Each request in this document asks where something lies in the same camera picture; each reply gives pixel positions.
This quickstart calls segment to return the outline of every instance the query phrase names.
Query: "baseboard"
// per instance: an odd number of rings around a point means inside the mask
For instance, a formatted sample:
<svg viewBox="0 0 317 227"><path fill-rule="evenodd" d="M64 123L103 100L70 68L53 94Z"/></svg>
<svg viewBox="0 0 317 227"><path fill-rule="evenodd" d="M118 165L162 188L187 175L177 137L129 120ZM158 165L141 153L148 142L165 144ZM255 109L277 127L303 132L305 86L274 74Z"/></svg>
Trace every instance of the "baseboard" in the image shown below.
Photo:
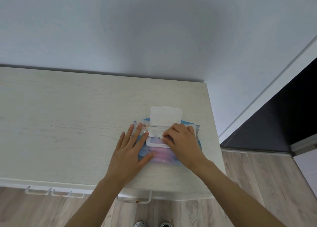
<svg viewBox="0 0 317 227"><path fill-rule="evenodd" d="M224 149L221 148L221 152L233 152L233 153L252 153L252 154L268 154L268 155L279 155L279 156L292 156L291 153L284 152L273 152L273 151L262 151L262 150L237 150L237 149Z"/></svg>
<svg viewBox="0 0 317 227"><path fill-rule="evenodd" d="M317 57L317 36L290 62L290 64L260 93L260 95L219 135L222 143L286 84Z"/></svg>
<svg viewBox="0 0 317 227"><path fill-rule="evenodd" d="M305 138L297 143L291 145L292 152L296 153L300 150L303 150L306 147L317 144L317 134L314 134L308 138Z"/></svg>

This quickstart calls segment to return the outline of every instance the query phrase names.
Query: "laminate floor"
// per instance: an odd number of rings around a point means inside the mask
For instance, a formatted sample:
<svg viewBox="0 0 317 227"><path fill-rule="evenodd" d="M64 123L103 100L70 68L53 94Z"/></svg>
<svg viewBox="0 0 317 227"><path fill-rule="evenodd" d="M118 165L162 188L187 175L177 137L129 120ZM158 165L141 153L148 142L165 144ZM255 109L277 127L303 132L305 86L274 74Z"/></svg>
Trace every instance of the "laminate floor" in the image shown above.
<svg viewBox="0 0 317 227"><path fill-rule="evenodd" d="M286 226L317 226L317 199L290 156L223 152L227 175ZM0 227L63 226L85 201L27 195L23 190L0 188ZM133 226L146 221L157 227L233 226L215 199L152 200L147 205L114 202L108 226Z"/></svg>

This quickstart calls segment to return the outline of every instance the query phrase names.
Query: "tabletop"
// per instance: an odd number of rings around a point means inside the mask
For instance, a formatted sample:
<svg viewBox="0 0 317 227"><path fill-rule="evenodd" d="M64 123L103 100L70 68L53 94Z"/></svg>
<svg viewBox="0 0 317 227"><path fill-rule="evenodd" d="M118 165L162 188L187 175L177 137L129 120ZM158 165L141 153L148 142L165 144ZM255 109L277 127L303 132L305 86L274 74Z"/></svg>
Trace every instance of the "tabletop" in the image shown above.
<svg viewBox="0 0 317 227"><path fill-rule="evenodd" d="M152 106L200 125L225 173L205 83L0 67L0 178L97 185L120 133ZM183 165L149 163L127 188L210 194Z"/></svg>

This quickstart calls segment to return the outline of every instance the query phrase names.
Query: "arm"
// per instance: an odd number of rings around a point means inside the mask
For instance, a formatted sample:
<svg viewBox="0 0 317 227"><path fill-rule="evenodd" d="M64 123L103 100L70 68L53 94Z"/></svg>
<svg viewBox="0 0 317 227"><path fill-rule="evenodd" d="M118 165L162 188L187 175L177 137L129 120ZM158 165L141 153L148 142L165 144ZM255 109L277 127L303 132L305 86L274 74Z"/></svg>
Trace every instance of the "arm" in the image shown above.
<svg viewBox="0 0 317 227"><path fill-rule="evenodd" d="M65 227L101 226L116 196L154 157L155 153L149 153L138 161L138 153L148 137L148 132L144 133L134 146L141 132L142 124L138 124L136 131L131 136L133 127L132 124L126 135L124 132L121 134L105 177L97 184L93 193Z"/></svg>
<svg viewBox="0 0 317 227"><path fill-rule="evenodd" d="M280 226L285 227L274 215L232 182L201 151L194 129L183 124L174 124L164 138L179 161L195 173L212 192L235 227Z"/></svg>

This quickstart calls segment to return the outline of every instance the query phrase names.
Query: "flip-top lid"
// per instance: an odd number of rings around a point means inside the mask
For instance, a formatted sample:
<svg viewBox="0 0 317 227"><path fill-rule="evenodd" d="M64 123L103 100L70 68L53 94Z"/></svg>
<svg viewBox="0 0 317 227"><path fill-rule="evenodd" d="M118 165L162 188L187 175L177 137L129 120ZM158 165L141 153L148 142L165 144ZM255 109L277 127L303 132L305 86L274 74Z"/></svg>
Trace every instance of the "flip-top lid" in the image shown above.
<svg viewBox="0 0 317 227"><path fill-rule="evenodd" d="M182 121L182 110L171 107L152 107L150 113L151 126L172 126Z"/></svg>

